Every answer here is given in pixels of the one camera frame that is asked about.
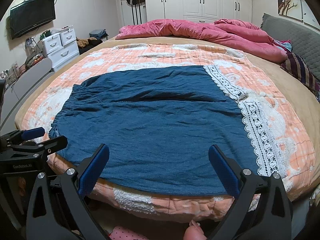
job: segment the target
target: blue gripper pad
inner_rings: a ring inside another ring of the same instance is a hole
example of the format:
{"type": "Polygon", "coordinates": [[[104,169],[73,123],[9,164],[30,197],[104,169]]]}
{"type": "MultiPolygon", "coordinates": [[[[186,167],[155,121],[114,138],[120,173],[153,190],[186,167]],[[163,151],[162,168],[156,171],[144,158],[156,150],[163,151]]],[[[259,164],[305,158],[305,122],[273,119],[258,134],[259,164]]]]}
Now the blue gripper pad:
{"type": "Polygon", "coordinates": [[[239,179],[230,168],[227,161],[213,145],[209,148],[208,155],[209,161],[217,173],[227,194],[238,198],[240,195],[239,179]]]}
{"type": "Polygon", "coordinates": [[[84,198],[92,192],[94,185],[96,185],[108,160],[109,147],[103,144],[99,152],[93,157],[90,164],[79,178],[78,194],[80,197],[84,198]]]}
{"type": "Polygon", "coordinates": [[[38,128],[24,131],[21,135],[21,139],[23,141],[28,141],[28,140],[42,137],[44,136],[44,134],[45,134],[45,130],[42,127],[38,127],[38,128]]]}

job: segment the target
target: floral wall painting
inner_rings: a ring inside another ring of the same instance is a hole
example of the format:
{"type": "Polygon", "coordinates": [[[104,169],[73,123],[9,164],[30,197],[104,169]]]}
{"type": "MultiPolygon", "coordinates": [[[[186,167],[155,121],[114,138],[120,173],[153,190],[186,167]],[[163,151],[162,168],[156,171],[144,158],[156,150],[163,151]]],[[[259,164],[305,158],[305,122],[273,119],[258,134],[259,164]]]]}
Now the floral wall painting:
{"type": "Polygon", "coordinates": [[[278,13],[301,21],[301,0],[278,0],[278,13]]]}

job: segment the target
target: stuffed toy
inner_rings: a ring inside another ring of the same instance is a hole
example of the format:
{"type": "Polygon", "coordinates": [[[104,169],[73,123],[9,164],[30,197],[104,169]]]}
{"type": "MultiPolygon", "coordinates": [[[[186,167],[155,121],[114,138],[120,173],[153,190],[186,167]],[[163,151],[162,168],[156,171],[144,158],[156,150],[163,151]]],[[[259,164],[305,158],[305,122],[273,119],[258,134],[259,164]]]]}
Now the stuffed toy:
{"type": "Polygon", "coordinates": [[[96,38],[94,37],[91,37],[89,39],[79,39],[77,38],[77,44],[78,44],[78,47],[83,49],[85,46],[88,46],[89,45],[89,41],[88,40],[96,40],[96,38]]]}

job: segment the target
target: pink polka dot fabric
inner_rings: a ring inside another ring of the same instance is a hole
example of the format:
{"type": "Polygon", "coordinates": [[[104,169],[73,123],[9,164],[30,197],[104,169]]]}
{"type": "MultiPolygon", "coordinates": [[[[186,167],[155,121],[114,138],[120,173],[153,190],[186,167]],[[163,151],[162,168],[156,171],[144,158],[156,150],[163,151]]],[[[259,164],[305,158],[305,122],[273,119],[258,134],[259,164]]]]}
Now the pink polka dot fabric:
{"type": "Polygon", "coordinates": [[[148,240],[145,236],[138,235],[123,227],[115,227],[109,237],[111,240],[148,240]]]}

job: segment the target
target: folded clothes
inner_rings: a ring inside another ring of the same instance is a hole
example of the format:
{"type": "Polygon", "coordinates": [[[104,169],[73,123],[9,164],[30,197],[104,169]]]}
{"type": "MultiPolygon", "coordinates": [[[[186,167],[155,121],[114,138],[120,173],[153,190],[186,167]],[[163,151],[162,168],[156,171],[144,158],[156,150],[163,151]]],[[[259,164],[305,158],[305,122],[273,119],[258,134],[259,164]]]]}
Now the folded clothes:
{"type": "Polygon", "coordinates": [[[97,40],[100,40],[103,36],[107,35],[106,29],[93,30],[89,33],[90,37],[94,37],[97,40]]]}
{"type": "Polygon", "coordinates": [[[292,52],[292,44],[291,41],[277,41],[274,40],[274,44],[279,48],[284,50],[287,53],[292,52]]]}

